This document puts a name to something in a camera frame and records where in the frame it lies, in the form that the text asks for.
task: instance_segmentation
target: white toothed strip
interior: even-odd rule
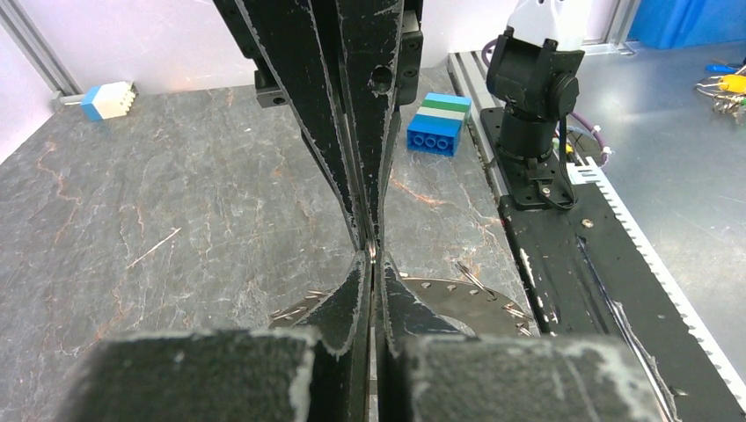
[[[735,396],[738,404],[746,411],[746,384],[743,383],[741,377],[736,373],[733,365],[730,364],[730,361],[725,356],[725,353],[722,352],[720,346],[718,346],[713,335],[710,334],[705,323],[699,318],[699,315],[686,298],[684,291],[679,287],[671,273],[669,273],[661,258],[658,257],[658,254],[653,249],[653,245],[650,244],[645,234],[642,233],[640,226],[637,225],[637,222],[630,214],[624,202],[622,202],[617,192],[611,186],[611,182],[606,178],[606,175],[603,174],[603,171],[591,158],[586,158],[586,161],[588,162],[586,165],[576,166],[569,164],[567,166],[573,185],[595,183],[598,186],[606,201],[609,202],[611,209],[614,210],[617,220],[622,223],[622,226],[626,229],[635,246],[637,246],[645,262],[650,266],[650,271],[653,272],[658,282],[661,283],[663,290],[665,290],[674,306],[678,309],[679,314],[681,314],[684,323],[689,326],[689,333],[697,339],[699,346],[702,347],[707,357],[710,358],[710,361],[718,370],[720,377],[722,377],[730,392]]]

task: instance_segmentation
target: blue and white block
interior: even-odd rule
[[[414,151],[454,156],[472,101],[430,92],[406,130],[406,147]]]
[[[80,108],[92,121],[121,117],[129,113],[135,95],[135,88],[131,82],[94,86],[83,97]]]

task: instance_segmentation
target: blue lego brick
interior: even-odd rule
[[[440,101],[442,103],[461,104],[464,106],[472,105],[471,98],[459,97],[458,95],[438,94],[435,92],[430,92],[428,95],[425,96],[425,99],[431,99],[433,101]]]
[[[406,147],[414,151],[454,156],[462,122],[417,114],[406,130]]]
[[[85,115],[91,121],[103,120],[101,118],[101,115],[99,114],[99,111],[96,110],[96,106],[93,104],[93,100],[96,98],[96,94],[99,93],[100,88],[100,86],[94,86],[93,88],[90,88],[88,92],[85,93],[83,101],[80,102],[80,108],[83,109],[83,113],[85,113]]]

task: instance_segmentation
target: yellow connector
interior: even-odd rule
[[[718,85],[723,91],[746,94],[746,76],[725,75],[720,78]]]

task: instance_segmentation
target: screw hole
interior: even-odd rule
[[[385,94],[391,91],[391,85],[393,84],[394,76],[391,74],[389,68],[384,66],[378,66],[373,69],[370,74],[370,80],[368,85],[373,92],[378,94]]]

